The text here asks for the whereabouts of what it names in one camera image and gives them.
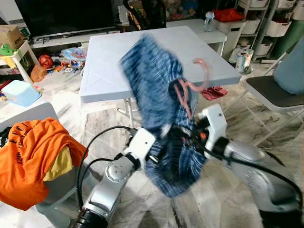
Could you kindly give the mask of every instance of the yellow cloth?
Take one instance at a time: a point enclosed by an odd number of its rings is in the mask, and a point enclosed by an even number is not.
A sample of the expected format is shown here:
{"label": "yellow cloth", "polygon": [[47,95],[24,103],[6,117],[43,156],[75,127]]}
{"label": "yellow cloth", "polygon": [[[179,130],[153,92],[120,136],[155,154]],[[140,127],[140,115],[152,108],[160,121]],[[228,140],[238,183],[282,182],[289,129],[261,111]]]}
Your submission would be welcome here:
{"label": "yellow cloth", "polygon": [[7,64],[11,69],[14,69],[16,67],[15,62],[10,56],[0,56],[0,58]]}
{"label": "yellow cloth", "polygon": [[70,170],[72,170],[72,168],[73,168],[73,164],[72,164],[70,149],[67,146],[65,146],[59,152],[58,156],[55,159],[54,164],[47,171],[46,175],[43,178],[43,181],[53,181],[62,174],[65,174]]}

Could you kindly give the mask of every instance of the pink hanger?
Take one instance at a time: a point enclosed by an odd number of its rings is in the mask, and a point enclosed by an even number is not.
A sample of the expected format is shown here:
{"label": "pink hanger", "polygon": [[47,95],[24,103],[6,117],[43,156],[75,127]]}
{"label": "pink hanger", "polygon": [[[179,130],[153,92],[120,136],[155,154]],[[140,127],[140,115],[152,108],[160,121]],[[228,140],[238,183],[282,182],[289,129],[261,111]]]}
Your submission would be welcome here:
{"label": "pink hanger", "polygon": [[205,89],[205,87],[206,87],[206,85],[209,81],[209,67],[208,67],[206,61],[202,58],[196,58],[196,59],[193,60],[193,63],[194,64],[200,64],[203,71],[205,72],[206,78],[205,78],[204,83],[197,87],[191,82],[185,82],[181,78],[178,79],[178,82],[180,83],[180,85],[181,85],[181,87],[184,91],[184,99],[182,99],[182,96],[181,96],[180,90],[178,89],[177,84],[174,84],[174,90],[176,92],[178,100],[180,101],[180,104],[185,107],[186,112],[187,112],[187,116],[188,116],[189,119],[192,118],[192,114],[191,114],[190,108],[188,107],[188,88],[187,87],[190,87],[190,89],[192,89],[195,92],[202,92]]}

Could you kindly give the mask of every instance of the orange shirt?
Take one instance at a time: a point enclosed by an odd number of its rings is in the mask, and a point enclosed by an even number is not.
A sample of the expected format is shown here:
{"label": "orange shirt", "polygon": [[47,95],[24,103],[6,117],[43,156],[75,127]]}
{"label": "orange shirt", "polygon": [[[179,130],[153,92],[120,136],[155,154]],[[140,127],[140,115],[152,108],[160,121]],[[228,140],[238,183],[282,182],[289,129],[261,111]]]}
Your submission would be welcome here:
{"label": "orange shirt", "polygon": [[0,150],[0,200],[27,210],[48,195],[43,178],[64,146],[79,167],[86,148],[53,118],[16,123]]}

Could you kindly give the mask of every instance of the marble floor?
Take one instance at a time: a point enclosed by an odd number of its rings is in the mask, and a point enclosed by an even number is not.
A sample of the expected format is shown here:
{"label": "marble floor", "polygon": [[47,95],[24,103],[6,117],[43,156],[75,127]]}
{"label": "marble floor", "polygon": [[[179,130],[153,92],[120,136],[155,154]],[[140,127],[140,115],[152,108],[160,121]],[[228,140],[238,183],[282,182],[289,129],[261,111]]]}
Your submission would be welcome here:
{"label": "marble floor", "polygon": [[[254,64],[256,69],[248,76],[260,76],[269,65]],[[38,86],[44,88],[43,99],[49,101],[60,122],[83,145],[100,131],[114,125],[128,125],[129,119],[118,113],[122,101],[81,104],[78,90],[80,76],[66,80],[59,73],[48,75]],[[198,110],[213,103],[224,109],[242,94],[239,85],[223,86],[228,94],[214,101],[200,97]],[[267,110],[250,94],[244,98],[267,126],[273,127],[285,117]],[[0,103],[0,119],[12,114],[16,108],[10,103]],[[226,114],[227,137],[252,143],[266,131],[241,104],[236,104]],[[290,172],[295,182],[303,189],[303,130],[300,120],[295,120],[280,132],[270,137],[261,146],[277,155]],[[86,162],[98,157],[113,158],[129,140],[124,130],[113,130],[99,137],[91,146]],[[93,165],[93,174],[101,178],[106,163]],[[61,210],[74,217],[75,197],[70,197]],[[0,227],[5,228],[52,228],[52,224],[32,207],[21,211],[0,203]],[[136,172],[128,181],[114,214],[111,228],[261,228],[258,210],[246,185],[221,162],[208,161],[200,179],[184,194],[174,199],[164,196],[145,176]]]}

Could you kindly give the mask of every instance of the cardboard box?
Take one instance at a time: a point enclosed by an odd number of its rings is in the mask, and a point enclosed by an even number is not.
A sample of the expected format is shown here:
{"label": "cardboard box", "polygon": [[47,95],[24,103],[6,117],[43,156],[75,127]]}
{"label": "cardboard box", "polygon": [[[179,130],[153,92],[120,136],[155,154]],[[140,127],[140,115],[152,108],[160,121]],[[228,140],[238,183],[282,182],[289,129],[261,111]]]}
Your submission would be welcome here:
{"label": "cardboard box", "polygon": [[7,44],[12,49],[18,49],[23,44],[23,39],[17,25],[0,25],[0,47]]}

